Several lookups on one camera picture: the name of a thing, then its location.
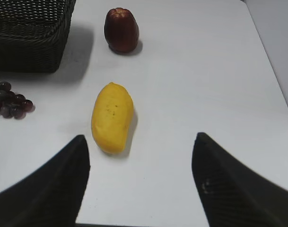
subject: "mango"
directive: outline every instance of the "mango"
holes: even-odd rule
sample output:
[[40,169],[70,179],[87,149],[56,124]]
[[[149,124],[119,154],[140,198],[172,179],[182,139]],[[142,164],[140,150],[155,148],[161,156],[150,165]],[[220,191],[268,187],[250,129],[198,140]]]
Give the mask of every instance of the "mango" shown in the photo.
[[102,151],[117,154],[125,149],[133,117],[133,101],[121,85],[109,83],[97,96],[91,119],[94,140]]

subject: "bunch of grapes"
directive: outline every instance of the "bunch of grapes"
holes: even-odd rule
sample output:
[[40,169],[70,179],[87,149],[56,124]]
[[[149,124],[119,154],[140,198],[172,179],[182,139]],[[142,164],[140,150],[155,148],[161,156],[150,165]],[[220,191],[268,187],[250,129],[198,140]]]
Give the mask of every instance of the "bunch of grapes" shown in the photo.
[[0,82],[0,115],[5,118],[22,118],[25,112],[33,108],[33,103],[25,99],[24,95],[16,95],[11,90],[11,84]]

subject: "white table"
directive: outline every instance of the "white table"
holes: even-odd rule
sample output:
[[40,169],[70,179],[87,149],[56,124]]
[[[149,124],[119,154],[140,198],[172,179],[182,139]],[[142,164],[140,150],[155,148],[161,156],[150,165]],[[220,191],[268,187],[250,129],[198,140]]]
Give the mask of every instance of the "white table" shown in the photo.
[[245,2],[288,104],[288,0]]
[[[104,21],[115,7],[139,24],[138,54],[108,49]],[[77,222],[207,227],[191,172],[200,131],[288,189],[288,108],[241,1],[79,0],[61,68],[0,80],[36,104],[21,121],[0,117],[0,191],[85,134],[91,172]],[[136,109],[129,155],[105,155],[91,135],[96,96],[111,81]]]

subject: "fake fruit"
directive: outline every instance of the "fake fruit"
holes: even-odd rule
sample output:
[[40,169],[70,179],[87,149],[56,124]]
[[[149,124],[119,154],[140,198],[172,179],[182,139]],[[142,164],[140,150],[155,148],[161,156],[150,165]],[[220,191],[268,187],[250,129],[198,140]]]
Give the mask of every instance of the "fake fruit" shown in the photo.
[[110,83],[97,96],[91,119],[91,130],[97,145],[106,153],[125,149],[133,101],[121,85]]
[[115,8],[107,13],[104,34],[112,50],[128,53],[138,45],[139,26],[129,10]]
[[34,105],[32,101],[25,99],[24,95],[16,95],[10,90],[10,83],[0,82],[0,115],[5,118],[21,119],[25,112],[30,112],[33,109]]

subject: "wicker basket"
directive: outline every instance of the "wicker basket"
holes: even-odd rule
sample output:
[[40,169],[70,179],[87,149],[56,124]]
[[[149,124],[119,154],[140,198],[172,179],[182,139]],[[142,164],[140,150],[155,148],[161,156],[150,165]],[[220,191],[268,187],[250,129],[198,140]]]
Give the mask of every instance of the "wicker basket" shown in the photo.
[[76,0],[0,0],[0,70],[55,72]]

